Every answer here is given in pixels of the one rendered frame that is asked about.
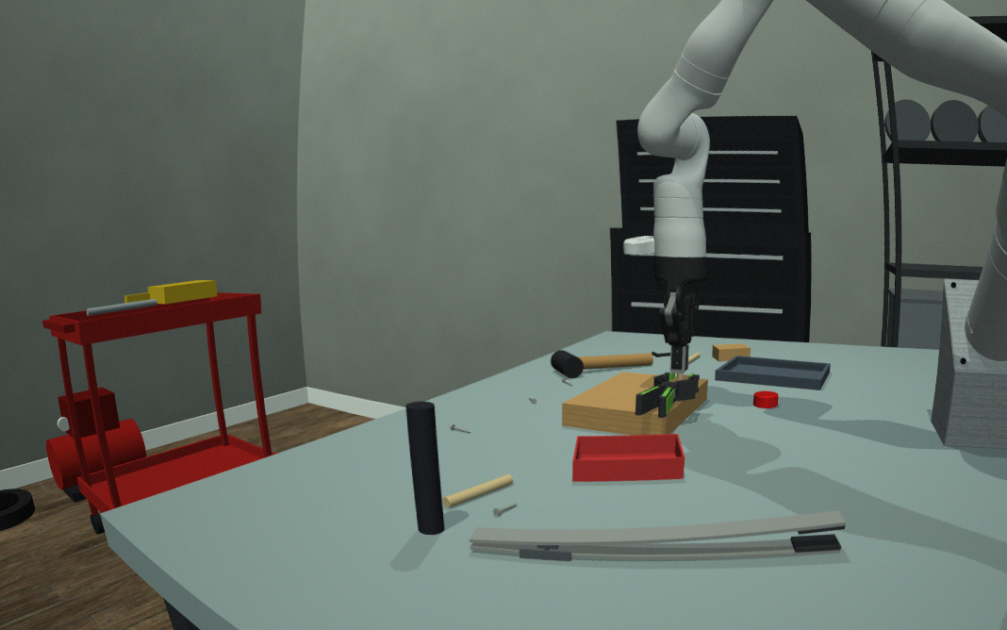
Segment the red open tray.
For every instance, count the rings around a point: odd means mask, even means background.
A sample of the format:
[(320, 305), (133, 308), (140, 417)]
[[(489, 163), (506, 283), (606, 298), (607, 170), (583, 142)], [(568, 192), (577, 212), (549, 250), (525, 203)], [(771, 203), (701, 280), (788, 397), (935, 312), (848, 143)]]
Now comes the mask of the red open tray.
[(683, 479), (684, 466), (678, 434), (577, 436), (572, 482)]

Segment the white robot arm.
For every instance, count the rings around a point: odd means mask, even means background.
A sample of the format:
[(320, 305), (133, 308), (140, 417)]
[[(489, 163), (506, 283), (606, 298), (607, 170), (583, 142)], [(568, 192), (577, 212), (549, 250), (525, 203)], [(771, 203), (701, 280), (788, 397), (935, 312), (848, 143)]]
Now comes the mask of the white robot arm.
[[(710, 149), (695, 109), (720, 97), (773, 0), (721, 0), (687, 41), (673, 75), (640, 116), (649, 155), (675, 158), (653, 184), (653, 237), (627, 239), (625, 255), (706, 256), (702, 185)], [(1007, 119), (1007, 42), (943, 0), (806, 0), (870, 52), (910, 78), (977, 99)], [(965, 321), (979, 354), (1007, 361), (1007, 159), (997, 224)]]

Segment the black cylinder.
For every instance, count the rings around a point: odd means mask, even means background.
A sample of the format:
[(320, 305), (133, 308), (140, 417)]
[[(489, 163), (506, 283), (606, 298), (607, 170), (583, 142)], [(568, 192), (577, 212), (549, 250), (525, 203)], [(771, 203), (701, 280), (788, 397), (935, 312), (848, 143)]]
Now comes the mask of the black cylinder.
[(413, 402), (405, 408), (418, 529), (437, 536), (444, 531), (444, 519), (435, 404)]

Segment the black mallet with wooden handle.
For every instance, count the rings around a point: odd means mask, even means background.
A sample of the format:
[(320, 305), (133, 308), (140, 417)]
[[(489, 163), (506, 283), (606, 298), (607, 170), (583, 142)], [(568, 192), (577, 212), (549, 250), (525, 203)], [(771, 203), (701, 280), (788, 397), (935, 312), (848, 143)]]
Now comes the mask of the black mallet with wooden handle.
[(583, 370), (588, 369), (648, 366), (652, 363), (652, 354), (577, 357), (564, 350), (559, 350), (554, 352), (551, 357), (552, 367), (568, 378), (576, 378), (582, 374)]

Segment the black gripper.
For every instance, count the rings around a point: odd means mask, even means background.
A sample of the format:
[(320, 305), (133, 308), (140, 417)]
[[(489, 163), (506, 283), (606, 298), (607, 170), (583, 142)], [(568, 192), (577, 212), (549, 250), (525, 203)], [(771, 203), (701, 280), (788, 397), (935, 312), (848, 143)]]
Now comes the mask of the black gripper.
[(671, 345), (670, 371), (684, 374), (689, 369), (689, 345), (686, 344), (694, 337), (700, 304), (693, 282), (706, 279), (706, 256), (654, 256), (654, 277), (667, 282), (664, 307), (660, 307), (658, 316), (665, 342)]

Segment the light brown wooden board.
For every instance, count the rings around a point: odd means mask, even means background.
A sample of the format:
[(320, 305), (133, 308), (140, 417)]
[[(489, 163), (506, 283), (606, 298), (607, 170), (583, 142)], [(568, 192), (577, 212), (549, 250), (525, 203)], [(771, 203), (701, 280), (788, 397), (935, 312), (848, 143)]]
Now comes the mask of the light brown wooden board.
[(654, 387), (656, 376), (622, 372), (569, 399), (562, 404), (562, 426), (633, 436), (673, 433), (704, 404), (708, 379), (699, 379), (695, 399), (673, 402), (666, 417), (658, 417), (658, 407), (636, 416), (636, 395)]

